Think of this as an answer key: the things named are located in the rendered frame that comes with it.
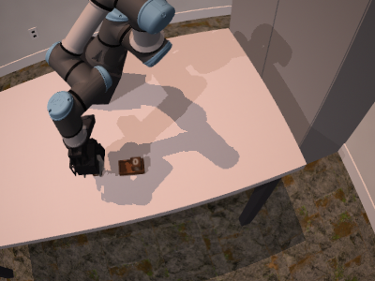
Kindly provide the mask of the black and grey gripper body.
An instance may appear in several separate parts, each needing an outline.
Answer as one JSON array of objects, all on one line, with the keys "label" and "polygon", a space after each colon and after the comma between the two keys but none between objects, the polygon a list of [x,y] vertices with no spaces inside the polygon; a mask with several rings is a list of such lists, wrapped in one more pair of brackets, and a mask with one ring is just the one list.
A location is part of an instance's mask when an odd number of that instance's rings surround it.
[{"label": "black and grey gripper body", "polygon": [[[99,174],[99,161],[97,160],[98,147],[96,146],[98,142],[97,140],[93,138],[90,139],[90,133],[88,131],[88,128],[86,128],[86,131],[87,131],[87,137],[85,141],[83,142],[83,144],[81,144],[78,147],[74,147],[74,148],[69,147],[65,144],[63,140],[63,143],[68,149],[67,155],[69,157],[69,168],[71,169],[71,171],[74,173],[75,176],[77,173],[78,175]],[[96,159],[95,159],[96,149],[97,149],[97,152],[96,152]],[[77,160],[79,160],[79,162]],[[72,168],[74,168],[74,170]]]}]

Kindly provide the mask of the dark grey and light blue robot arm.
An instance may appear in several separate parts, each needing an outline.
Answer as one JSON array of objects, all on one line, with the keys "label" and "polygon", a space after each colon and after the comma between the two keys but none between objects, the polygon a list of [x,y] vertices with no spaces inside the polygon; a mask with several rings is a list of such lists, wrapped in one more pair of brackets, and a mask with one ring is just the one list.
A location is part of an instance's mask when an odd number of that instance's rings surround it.
[{"label": "dark grey and light blue robot arm", "polygon": [[[46,62],[71,87],[68,92],[52,95],[47,104],[67,146],[83,144],[86,128],[91,136],[95,115],[82,115],[112,86],[107,70],[121,64],[125,48],[148,67],[169,52],[173,45],[163,29],[174,14],[174,7],[166,0],[89,0],[67,37],[48,49]],[[101,23],[85,52],[91,68],[80,57]]]}]

